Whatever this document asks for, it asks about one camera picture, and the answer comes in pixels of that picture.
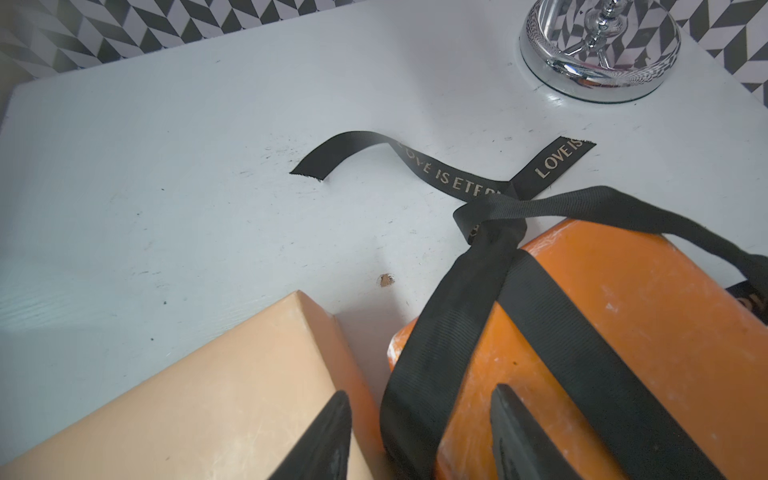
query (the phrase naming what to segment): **black pointed object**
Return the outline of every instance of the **black pointed object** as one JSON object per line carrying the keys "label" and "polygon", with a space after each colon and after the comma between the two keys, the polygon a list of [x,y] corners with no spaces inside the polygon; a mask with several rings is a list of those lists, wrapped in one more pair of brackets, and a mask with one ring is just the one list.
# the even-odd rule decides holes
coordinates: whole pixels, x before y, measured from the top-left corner
{"label": "black pointed object", "polygon": [[491,395],[491,429],[499,480],[581,480],[509,385]]}
{"label": "black pointed object", "polygon": [[334,393],[270,480],[344,480],[352,438],[346,392]]}

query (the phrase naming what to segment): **chrome stand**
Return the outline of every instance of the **chrome stand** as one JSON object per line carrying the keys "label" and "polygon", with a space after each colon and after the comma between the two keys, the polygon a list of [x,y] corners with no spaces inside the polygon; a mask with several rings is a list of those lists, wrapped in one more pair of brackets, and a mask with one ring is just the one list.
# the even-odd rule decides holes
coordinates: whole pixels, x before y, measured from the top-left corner
{"label": "chrome stand", "polygon": [[537,0],[520,48],[531,71],[555,90],[618,103],[661,84],[677,59],[680,32],[653,0]]}

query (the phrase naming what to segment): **orange gift box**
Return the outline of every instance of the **orange gift box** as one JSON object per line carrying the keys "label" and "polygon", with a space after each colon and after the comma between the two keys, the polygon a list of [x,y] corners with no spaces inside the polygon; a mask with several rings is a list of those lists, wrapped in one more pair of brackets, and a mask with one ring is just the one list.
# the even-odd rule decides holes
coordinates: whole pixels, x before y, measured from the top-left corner
{"label": "orange gift box", "polygon": [[[768,329],[749,310],[659,235],[566,220],[522,248],[726,478],[765,478]],[[391,368],[415,322],[392,338]],[[440,442],[436,478],[497,478],[489,409],[499,383],[584,480],[627,478],[498,303]]]}

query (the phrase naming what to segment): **geometric patterned wallpaper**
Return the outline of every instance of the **geometric patterned wallpaper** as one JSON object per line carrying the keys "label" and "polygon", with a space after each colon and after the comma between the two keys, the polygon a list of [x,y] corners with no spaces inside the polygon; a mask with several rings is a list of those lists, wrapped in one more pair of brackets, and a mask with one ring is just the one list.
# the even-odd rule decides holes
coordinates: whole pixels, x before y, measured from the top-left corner
{"label": "geometric patterned wallpaper", "polygon": [[[354,2],[11,1],[16,2],[12,7],[15,20],[0,25],[0,55],[9,57],[36,78]],[[533,4],[533,0],[509,1]],[[683,31],[768,107],[768,0],[657,1],[672,14]]]}

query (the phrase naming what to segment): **white painted surface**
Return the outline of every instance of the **white painted surface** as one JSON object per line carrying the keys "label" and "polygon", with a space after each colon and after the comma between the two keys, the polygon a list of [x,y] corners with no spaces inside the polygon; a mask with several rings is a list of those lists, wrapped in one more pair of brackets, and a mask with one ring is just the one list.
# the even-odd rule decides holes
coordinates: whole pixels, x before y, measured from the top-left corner
{"label": "white painted surface", "polygon": [[585,138],[546,195],[611,185],[768,253],[768,110],[688,37],[644,99],[563,98],[521,62],[528,3],[364,2],[18,88],[0,133],[0,463],[295,289],[341,319],[380,398],[389,337],[466,246],[459,202],[387,147],[323,184],[288,175],[341,131],[498,179]]}

